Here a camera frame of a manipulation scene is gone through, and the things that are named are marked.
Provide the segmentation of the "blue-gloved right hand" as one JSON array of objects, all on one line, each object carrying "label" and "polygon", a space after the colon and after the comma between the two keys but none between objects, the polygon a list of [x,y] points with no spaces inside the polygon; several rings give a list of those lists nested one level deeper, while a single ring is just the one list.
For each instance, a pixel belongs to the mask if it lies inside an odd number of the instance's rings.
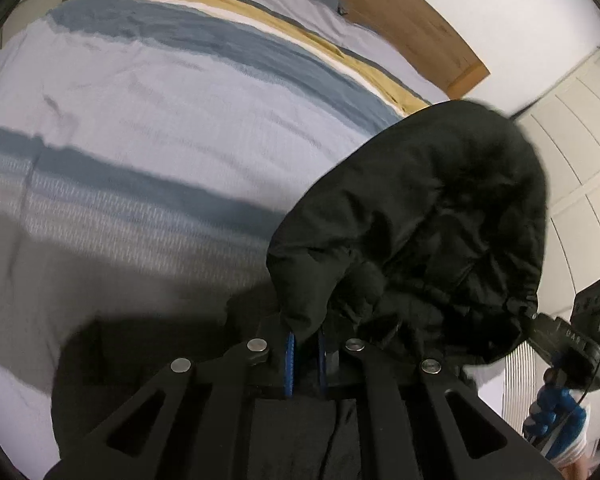
[{"label": "blue-gloved right hand", "polygon": [[529,408],[522,434],[531,441],[556,436],[545,454],[556,468],[568,466],[584,455],[588,438],[588,410],[566,388],[543,386]]}]

